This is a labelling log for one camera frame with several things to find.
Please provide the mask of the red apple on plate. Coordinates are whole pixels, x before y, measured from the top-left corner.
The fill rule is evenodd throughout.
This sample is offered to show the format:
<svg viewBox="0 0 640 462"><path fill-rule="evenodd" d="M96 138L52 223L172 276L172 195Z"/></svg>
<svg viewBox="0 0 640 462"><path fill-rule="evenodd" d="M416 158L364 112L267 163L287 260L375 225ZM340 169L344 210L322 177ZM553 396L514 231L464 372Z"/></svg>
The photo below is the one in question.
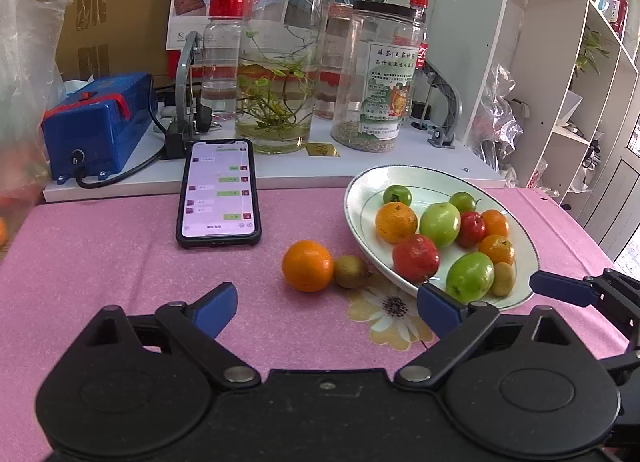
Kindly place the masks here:
<svg viewBox="0 0 640 462"><path fill-rule="evenodd" d="M392 256L396 274L417 286L432 278L440 264L439 250L422 234L414 234L396 244Z"/></svg>

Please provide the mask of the pink floral tablecloth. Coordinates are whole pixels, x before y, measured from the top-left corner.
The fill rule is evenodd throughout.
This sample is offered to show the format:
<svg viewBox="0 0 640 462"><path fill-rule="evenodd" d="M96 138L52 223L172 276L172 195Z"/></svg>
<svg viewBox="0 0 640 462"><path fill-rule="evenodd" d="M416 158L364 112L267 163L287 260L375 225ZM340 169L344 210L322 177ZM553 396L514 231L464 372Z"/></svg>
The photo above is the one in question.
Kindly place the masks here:
<svg viewBox="0 0 640 462"><path fill-rule="evenodd" d="M639 456L639 391L599 360L627 340L593 306L537 294L434 387L402 387L408 352L349 318L352 291L292 289L299 240L355 254L335 189L259 193L255 245L176 240L176 196L34 208L1 264L6 461L609 461ZM217 387L154 314L222 282L238 310L216 341L257 370Z"/></svg>

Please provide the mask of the large front mandarin on plate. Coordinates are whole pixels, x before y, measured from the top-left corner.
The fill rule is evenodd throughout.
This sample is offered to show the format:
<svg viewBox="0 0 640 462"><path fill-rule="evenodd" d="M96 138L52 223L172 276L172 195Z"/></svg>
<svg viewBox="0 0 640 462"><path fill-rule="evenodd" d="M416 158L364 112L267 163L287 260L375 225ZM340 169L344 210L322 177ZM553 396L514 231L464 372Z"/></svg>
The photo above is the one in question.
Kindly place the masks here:
<svg viewBox="0 0 640 462"><path fill-rule="evenodd" d="M487 255L494 264L512 265L514 263L514 246L508 238L500 236L500 234L487 236L480 241L477 249Z"/></svg>

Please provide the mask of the back right mandarin on plate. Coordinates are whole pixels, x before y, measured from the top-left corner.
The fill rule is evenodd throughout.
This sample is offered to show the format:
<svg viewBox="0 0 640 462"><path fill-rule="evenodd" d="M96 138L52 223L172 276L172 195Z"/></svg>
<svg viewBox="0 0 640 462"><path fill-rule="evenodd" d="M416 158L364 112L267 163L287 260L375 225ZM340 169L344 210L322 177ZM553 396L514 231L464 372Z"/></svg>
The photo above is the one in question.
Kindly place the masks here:
<svg viewBox="0 0 640 462"><path fill-rule="evenodd" d="M509 237L510 236L510 225L506 216L504 216L498 210L484 211L482 213L482 219L485 223L485 230L488 236L501 236L501 237Z"/></svg>

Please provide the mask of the elongated green fruit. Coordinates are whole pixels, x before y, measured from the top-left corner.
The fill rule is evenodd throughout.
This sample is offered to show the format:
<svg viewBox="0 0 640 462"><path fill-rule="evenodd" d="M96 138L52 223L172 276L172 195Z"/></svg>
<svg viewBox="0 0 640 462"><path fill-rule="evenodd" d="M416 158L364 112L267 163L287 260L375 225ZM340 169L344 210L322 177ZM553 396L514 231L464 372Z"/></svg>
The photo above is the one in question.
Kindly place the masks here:
<svg viewBox="0 0 640 462"><path fill-rule="evenodd" d="M458 258L449 268L446 292L462 304L481 300L495 281L495 267L484 253L473 252Z"/></svg>

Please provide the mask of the small kiwi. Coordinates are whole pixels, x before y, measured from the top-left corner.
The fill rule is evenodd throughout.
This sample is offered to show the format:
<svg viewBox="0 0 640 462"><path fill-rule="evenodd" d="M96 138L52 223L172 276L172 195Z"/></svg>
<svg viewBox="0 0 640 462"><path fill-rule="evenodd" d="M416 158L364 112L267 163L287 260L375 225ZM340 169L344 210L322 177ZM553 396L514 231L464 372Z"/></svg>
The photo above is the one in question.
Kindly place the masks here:
<svg viewBox="0 0 640 462"><path fill-rule="evenodd" d="M490 292L495 297L509 296L515 286L516 273L512 265L508 263L496 263L494 265L495 278Z"/></svg>
<svg viewBox="0 0 640 462"><path fill-rule="evenodd" d="M360 289L369 276L367 263L358 256L343 255L334 262L334 281L343 289Z"/></svg>

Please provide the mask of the large orange on table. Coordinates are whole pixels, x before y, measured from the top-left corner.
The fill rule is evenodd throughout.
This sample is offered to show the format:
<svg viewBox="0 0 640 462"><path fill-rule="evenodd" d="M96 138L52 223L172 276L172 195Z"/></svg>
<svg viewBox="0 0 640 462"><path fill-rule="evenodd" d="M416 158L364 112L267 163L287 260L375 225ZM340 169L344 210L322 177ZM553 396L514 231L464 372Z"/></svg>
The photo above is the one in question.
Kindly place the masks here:
<svg viewBox="0 0 640 462"><path fill-rule="evenodd" d="M282 274L294 290L317 293L331 283L334 276L334 259L320 243L301 240L292 244L285 252Z"/></svg>

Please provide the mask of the grey clamp right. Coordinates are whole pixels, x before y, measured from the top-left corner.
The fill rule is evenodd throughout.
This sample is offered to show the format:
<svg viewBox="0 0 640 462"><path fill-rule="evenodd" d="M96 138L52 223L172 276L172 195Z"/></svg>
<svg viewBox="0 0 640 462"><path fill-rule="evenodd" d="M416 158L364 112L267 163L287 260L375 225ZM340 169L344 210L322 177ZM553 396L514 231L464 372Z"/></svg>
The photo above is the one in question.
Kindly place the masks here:
<svg viewBox="0 0 640 462"><path fill-rule="evenodd" d="M427 120L426 111L430 104L425 99L425 107L423 116L418 126L419 130L425 130L428 133L428 142L435 148L453 149L454 140L456 139L456 128L460 116L462 115L462 101L457 92L442 74L428 61L424 63L422 68L427 80L427 98L433 90L436 90L440 96L440 100L436 102L440 115L434 111L430 112L430 116L436 116L436 120L431 118Z"/></svg>

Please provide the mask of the large green apple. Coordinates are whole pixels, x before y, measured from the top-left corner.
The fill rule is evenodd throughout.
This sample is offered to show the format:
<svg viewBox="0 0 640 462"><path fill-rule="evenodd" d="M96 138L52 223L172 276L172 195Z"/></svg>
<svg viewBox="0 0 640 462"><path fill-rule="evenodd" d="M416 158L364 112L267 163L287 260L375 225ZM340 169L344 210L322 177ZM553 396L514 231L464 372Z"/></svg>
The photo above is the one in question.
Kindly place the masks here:
<svg viewBox="0 0 640 462"><path fill-rule="evenodd" d="M461 224L459 211L449 202L429 205L420 219L419 232L441 250L457 239Z"/></svg>

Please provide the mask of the crumpled clear plastic bag right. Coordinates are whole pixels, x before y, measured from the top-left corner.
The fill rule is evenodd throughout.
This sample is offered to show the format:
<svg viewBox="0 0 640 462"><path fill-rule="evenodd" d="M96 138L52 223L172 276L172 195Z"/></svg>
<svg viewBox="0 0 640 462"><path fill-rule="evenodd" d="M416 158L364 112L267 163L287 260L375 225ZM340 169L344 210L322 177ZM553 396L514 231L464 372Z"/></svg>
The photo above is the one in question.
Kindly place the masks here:
<svg viewBox="0 0 640 462"><path fill-rule="evenodd" d="M514 87L510 72L496 63L488 73L468 139L474 154L503 177L510 176L508 159L524 133L508 101Z"/></svg>

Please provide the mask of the cola bottle red label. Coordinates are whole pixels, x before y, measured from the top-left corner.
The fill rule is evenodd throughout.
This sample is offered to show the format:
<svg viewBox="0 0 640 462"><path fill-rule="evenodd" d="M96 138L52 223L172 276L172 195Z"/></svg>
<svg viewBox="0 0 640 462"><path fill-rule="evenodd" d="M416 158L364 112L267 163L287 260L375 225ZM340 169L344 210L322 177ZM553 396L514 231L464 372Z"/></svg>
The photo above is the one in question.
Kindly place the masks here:
<svg viewBox="0 0 640 462"><path fill-rule="evenodd" d="M414 91L416 90L416 82L423 74L423 67L426 61L426 53L428 48L428 34L426 29L426 11L428 0L409 0L409 6L416 12L414 15L414 23L419 27L419 35L416 40L419 44L418 56L416 57L416 68L414 69L413 79L409 90L409 101L407 106L407 116L411 115Z"/></svg>

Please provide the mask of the gold card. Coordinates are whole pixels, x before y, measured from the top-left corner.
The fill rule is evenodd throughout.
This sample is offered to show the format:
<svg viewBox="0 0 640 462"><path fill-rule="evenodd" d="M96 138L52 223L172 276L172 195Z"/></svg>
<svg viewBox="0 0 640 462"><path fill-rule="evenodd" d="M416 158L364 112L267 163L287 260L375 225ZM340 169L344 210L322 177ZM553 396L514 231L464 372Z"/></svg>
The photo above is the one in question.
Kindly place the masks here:
<svg viewBox="0 0 640 462"><path fill-rule="evenodd" d="M321 142L308 142L306 151L308 156L316 158L336 158L340 155L334 144L322 144Z"/></svg>

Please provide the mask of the white shelf unit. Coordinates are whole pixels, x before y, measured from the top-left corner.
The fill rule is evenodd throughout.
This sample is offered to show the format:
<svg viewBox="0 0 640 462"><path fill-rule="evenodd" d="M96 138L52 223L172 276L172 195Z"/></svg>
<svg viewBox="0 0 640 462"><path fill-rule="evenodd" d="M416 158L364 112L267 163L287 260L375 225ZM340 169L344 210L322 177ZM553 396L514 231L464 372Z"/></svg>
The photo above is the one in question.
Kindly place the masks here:
<svg viewBox="0 0 640 462"><path fill-rule="evenodd" d="M592 0L434 0L428 62L457 91L462 112L456 136L471 141L491 68L499 63L515 81L513 97L529 117L510 156L518 183L541 179L568 205L596 241L637 191L636 178L613 180L602 166L576 191L590 141L608 158L639 107L639 71Z"/></svg>

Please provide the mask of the grey clamp left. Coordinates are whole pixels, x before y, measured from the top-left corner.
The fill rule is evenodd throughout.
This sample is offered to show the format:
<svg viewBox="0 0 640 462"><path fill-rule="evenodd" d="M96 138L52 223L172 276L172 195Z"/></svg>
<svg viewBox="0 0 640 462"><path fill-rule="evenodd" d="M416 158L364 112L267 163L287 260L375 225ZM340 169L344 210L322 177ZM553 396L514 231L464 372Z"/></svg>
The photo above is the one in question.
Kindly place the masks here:
<svg viewBox="0 0 640 462"><path fill-rule="evenodd" d="M168 160L184 159L188 147L195 140L196 101L193 98L192 66L198 47L198 31L191 31L184 41L177 64L175 79L176 115L172 118L165 135L165 151Z"/></svg>

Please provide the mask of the mandarin beside red apple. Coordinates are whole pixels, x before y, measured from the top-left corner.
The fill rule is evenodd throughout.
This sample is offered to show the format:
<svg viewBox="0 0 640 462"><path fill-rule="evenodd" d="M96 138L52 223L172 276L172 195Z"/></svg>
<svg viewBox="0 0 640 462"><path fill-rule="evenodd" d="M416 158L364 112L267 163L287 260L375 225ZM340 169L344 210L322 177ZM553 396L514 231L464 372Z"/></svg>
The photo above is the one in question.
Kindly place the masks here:
<svg viewBox="0 0 640 462"><path fill-rule="evenodd" d="M390 244L413 236L418 229L416 213L401 202L386 203L375 215L376 234Z"/></svg>

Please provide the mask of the small kiwi back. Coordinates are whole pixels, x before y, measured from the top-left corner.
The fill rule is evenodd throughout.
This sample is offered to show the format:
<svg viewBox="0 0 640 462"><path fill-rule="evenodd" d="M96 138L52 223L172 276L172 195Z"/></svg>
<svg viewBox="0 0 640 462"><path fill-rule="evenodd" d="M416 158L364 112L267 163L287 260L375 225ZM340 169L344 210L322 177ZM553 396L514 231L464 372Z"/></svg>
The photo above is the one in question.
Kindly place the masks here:
<svg viewBox="0 0 640 462"><path fill-rule="evenodd" d="M367 263L358 256L343 255L334 262L334 281L343 289L360 289L369 276Z"/></svg>

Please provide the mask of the cardboard box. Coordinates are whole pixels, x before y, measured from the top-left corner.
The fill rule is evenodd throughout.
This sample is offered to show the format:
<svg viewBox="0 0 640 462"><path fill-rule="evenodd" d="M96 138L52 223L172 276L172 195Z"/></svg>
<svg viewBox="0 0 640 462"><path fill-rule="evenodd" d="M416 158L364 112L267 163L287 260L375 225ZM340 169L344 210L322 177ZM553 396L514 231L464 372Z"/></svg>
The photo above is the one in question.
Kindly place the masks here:
<svg viewBox="0 0 640 462"><path fill-rule="evenodd" d="M56 64L66 80L129 72L169 83L165 49L171 0L73 0L66 8Z"/></svg>

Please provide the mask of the white ceramic plate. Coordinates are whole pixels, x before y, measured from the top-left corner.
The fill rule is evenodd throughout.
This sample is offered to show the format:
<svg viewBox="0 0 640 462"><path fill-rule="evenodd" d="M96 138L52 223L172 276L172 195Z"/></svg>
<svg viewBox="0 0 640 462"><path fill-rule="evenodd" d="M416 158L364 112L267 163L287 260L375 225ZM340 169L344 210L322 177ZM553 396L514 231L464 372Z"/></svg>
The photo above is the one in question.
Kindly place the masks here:
<svg viewBox="0 0 640 462"><path fill-rule="evenodd" d="M460 178L422 166L373 167L348 185L344 213L374 268L364 290L371 304L404 309L424 282L501 310L533 296L532 239L495 198Z"/></svg>

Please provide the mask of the blue power box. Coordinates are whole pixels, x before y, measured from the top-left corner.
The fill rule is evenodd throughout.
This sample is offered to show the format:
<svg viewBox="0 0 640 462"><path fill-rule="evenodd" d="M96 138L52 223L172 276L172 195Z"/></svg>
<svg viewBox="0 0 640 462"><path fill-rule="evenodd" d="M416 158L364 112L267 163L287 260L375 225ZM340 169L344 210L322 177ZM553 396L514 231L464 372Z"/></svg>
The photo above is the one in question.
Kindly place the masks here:
<svg viewBox="0 0 640 462"><path fill-rule="evenodd" d="M67 95L41 123L53 180L122 173L154 115L157 99L147 73L98 78Z"/></svg>

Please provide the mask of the small round green fruit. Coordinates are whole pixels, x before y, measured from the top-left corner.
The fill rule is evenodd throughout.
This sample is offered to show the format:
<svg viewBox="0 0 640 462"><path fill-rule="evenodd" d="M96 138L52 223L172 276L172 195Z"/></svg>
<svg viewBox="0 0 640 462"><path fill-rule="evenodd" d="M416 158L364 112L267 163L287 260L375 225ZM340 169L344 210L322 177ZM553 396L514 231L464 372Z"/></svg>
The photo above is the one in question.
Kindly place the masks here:
<svg viewBox="0 0 640 462"><path fill-rule="evenodd" d="M412 193L402 185L391 185L387 187L383 193L383 203L402 203L410 206L412 203Z"/></svg>

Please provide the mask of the clear plastic jar with label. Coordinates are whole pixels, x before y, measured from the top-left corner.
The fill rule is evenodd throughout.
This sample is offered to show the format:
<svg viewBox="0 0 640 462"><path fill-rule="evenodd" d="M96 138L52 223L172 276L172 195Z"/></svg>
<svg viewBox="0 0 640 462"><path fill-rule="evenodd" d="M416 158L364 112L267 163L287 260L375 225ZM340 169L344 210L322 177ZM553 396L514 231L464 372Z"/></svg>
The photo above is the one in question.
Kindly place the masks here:
<svg viewBox="0 0 640 462"><path fill-rule="evenodd" d="M339 144L371 153L394 148L418 56L415 14L390 3L352 5L331 127Z"/></svg>

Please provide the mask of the red apple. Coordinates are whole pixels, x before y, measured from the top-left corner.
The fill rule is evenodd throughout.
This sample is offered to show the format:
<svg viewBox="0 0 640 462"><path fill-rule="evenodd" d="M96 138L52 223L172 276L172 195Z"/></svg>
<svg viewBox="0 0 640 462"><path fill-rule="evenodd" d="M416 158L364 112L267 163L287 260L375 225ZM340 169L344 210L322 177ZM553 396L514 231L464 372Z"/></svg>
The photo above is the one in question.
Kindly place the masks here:
<svg viewBox="0 0 640 462"><path fill-rule="evenodd" d="M461 214L460 230L456 239L462 248L474 248L484 240L486 224L483 216L477 212Z"/></svg>
<svg viewBox="0 0 640 462"><path fill-rule="evenodd" d="M396 274L417 286L432 278L440 264L439 250L422 234L414 234L396 244L392 256Z"/></svg>

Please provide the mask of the tall glass vase with plant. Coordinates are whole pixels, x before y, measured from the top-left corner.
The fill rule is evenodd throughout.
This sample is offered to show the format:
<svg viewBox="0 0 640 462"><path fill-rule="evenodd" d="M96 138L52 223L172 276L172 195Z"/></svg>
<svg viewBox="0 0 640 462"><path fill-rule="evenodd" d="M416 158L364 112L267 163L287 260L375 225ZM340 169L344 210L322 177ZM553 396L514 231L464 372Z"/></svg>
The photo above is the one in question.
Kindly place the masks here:
<svg viewBox="0 0 640 462"><path fill-rule="evenodd" d="M309 139L332 0L247 0L235 133L260 154Z"/></svg>

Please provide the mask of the white board platform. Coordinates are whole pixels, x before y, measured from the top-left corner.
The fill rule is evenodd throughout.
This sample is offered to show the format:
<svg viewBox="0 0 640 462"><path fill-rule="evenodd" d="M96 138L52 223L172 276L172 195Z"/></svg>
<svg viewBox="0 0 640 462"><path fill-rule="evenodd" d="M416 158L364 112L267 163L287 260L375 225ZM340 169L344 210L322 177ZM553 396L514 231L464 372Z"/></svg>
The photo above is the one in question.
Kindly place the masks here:
<svg viewBox="0 0 640 462"><path fill-rule="evenodd" d="M287 154L255 156L257 185L261 189L340 188L370 167L386 164L420 165L458 176L480 188L501 188L503 178L480 162L469 148L457 142L452 149L435 148L428 142L428 133L411 126L401 129L395 147L390 152L368 153L347 148L333 141L331 122L315 118L311 124L313 144L332 144L335 148L325 156L310 156L305 150ZM142 172L114 186L85 190L73 179L63 185L51 182L43 190L48 203L173 194L181 189L183 162L157 161Z"/></svg>

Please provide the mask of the round green fruit front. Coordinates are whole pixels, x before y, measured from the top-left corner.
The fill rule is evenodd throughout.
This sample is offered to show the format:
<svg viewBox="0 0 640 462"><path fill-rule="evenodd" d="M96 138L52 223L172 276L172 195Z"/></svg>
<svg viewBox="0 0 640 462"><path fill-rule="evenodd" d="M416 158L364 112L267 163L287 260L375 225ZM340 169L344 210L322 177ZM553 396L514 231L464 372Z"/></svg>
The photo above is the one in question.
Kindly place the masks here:
<svg viewBox="0 0 640 462"><path fill-rule="evenodd" d="M454 193L450 196L449 203L452 204L460 214L476 211L477 200L468 192L460 191Z"/></svg>

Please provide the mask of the clear bottle red cap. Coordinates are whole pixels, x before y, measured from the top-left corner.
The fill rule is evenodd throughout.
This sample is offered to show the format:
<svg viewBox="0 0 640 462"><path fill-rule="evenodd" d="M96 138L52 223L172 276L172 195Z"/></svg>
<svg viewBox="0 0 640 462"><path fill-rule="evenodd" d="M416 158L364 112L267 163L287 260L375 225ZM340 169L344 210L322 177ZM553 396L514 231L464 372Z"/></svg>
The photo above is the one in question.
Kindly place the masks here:
<svg viewBox="0 0 640 462"><path fill-rule="evenodd" d="M245 0L211 0L203 31L201 104L212 117L234 118Z"/></svg>

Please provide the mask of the clear plastic bag with fruit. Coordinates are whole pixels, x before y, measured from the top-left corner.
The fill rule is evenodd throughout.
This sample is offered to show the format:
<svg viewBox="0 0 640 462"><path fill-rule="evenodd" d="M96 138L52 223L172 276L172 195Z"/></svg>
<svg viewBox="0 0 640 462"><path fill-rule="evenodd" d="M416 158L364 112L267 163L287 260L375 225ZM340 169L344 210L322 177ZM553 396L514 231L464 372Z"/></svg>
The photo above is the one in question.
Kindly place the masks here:
<svg viewBox="0 0 640 462"><path fill-rule="evenodd" d="M1 251L51 180L41 123L66 97L56 65L73 0L1 0Z"/></svg>

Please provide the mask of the small kiwi front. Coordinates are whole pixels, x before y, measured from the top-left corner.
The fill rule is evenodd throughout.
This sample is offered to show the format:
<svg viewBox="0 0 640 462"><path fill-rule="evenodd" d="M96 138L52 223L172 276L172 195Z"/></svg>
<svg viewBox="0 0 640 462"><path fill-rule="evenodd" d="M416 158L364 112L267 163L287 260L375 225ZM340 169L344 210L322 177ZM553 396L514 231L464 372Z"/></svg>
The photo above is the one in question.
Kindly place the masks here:
<svg viewBox="0 0 640 462"><path fill-rule="evenodd" d="M490 292L495 297L509 296L515 286L516 273L512 265L508 263L496 263L494 265L495 278Z"/></svg>

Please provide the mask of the grey clamp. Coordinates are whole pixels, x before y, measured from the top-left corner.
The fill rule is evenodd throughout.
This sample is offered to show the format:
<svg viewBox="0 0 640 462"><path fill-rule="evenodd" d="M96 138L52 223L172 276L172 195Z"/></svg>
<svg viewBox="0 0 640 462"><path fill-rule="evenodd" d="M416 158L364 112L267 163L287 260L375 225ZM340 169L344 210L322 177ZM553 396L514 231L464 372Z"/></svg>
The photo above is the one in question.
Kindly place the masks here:
<svg viewBox="0 0 640 462"><path fill-rule="evenodd" d="M198 31L191 31L184 41L177 64L175 79L176 115L172 118L165 135L165 151L168 160L184 159L188 147L195 140L196 101L193 98L192 66L198 47Z"/></svg>
<svg viewBox="0 0 640 462"><path fill-rule="evenodd" d="M462 101L457 92L442 74L428 61L424 63L422 68L427 80L427 98L433 90L436 90L440 96L440 100L436 102L440 115L434 111L430 112L430 116L436 116L436 120L431 118L427 120L426 111L430 104L425 99L425 107L423 116L418 126L419 130L425 130L428 133L428 142L435 148L453 149L454 140L456 139L456 128L460 116L462 115Z"/></svg>

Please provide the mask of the black smartphone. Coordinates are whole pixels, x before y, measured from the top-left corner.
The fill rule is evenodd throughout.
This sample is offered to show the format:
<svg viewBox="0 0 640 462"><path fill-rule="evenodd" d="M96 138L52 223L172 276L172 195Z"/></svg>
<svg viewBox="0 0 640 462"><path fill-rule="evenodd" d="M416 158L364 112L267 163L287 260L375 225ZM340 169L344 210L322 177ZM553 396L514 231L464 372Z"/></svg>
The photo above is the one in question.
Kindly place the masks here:
<svg viewBox="0 0 640 462"><path fill-rule="evenodd" d="M252 144L240 138L192 144L184 162L176 225L178 245L255 245L261 237Z"/></svg>

